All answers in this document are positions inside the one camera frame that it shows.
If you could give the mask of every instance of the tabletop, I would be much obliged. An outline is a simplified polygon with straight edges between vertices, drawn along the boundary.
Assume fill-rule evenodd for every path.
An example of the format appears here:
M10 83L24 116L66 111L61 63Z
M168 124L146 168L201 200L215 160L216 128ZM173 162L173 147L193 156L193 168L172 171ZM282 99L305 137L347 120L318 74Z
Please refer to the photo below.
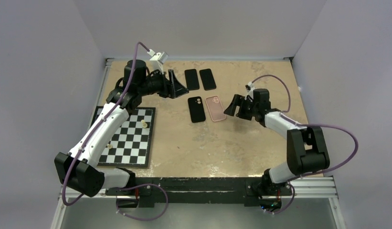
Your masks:
M98 105L104 105L116 81L123 77L127 61L113 61ZM131 169L138 177L248 177L261 176L267 168L286 160L286 140L276 132L262 127L254 119L243 120L227 116L213 122L204 99L218 96L224 109L234 94L246 95L245 85L264 74L280 77L288 86L291 109L288 116L307 123L290 61L167 61L164 71L173 69L185 86L184 71L210 68L217 88L190 91L176 99L148 95L142 98L144 107L155 107L155 126L151 146L150 164L145 169ZM255 83L256 88L270 92L272 108L287 109L288 98L283 85L266 77ZM203 99L206 121L192 123L187 99Z

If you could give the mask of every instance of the chessboard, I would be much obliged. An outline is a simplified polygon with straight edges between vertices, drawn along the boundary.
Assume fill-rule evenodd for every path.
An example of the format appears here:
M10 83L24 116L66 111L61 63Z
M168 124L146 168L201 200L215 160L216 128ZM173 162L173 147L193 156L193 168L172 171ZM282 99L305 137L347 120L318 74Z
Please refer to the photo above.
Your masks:
M102 113L102 106L96 107L92 124ZM142 127L141 120L147 123ZM104 167L148 167L151 150L155 107L138 107L119 127L100 156L97 166Z

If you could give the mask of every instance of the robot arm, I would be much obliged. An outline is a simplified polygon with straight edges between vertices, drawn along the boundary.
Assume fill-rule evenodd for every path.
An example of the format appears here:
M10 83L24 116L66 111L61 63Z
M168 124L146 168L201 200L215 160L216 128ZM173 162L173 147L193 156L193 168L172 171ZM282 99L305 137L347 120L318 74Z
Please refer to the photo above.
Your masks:
M267 89L255 89L252 83L246 89L247 96L234 95L224 113L234 116L239 107L237 117L246 120L254 117L263 127L274 130L287 140L287 160L264 172L262 182L256 188L259 193L272 194L296 176L329 167L327 146L320 127L301 126L298 122L283 119L280 110L271 108Z
M89 131L68 154L58 153L55 157L55 167L61 183L64 182L72 160L77 156L84 139L92 132L95 125L100 125L89 139L85 148L81 149L82 152L72 168L67 186L89 197L93 197L99 190L104 188L133 187L135 185L135 174L129 170L124 168L97 168L100 156L108 141L129 118L130 114L141 104L142 96L158 94L160 97L173 99L189 92L176 79L173 70L168 70L169 79L166 79L166 74L162 71L162 64L167 58L165 53L155 54L155 52L150 50L149 54L152 56L151 62L156 65L155 70L147 76L147 66L144 61L137 60L134 67L132 66L133 61L129 61L124 68L124 77L117 81L114 90L110 92L106 99L107 103L102 113ZM105 115L113 109L120 99L128 83L131 71L134 71L134 73L127 93L122 98L119 106L105 119Z

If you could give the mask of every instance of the black phone case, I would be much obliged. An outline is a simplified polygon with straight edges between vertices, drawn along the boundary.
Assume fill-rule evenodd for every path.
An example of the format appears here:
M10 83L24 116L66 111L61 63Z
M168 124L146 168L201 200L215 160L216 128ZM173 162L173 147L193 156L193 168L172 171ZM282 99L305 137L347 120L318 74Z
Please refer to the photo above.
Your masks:
M200 96L187 99L187 103L189 104L190 119L192 123L199 123L199 122L206 121L203 100L201 99Z
M200 89L199 78L197 77L196 69L185 70L184 77L186 78L187 89L190 91Z
M217 88L217 85L215 85L214 77L212 76L211 69L208 68L200 70L200 78L206 91Z

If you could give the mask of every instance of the phone case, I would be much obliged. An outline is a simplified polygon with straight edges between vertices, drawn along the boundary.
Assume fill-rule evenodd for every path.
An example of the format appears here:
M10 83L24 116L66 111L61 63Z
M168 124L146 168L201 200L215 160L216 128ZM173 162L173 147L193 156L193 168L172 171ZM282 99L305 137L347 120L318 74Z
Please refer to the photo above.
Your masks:
M203 100L200 96L187 99L187 103L189 104L190 119L192 123L206 121Z
M203 83L203 87L206 91L217 88L211 69L208 68L208 69L200 70L200 78L201 78L201 82Z
M196 69L185 70L184 77L186 79L187 89L189 89L190 91L200 89L199 78L197 76Z
M227 118L227 116L224 114L224 108L222 107L220 98L218 98L218 96L206 98L206 104L213 122L222 121Z

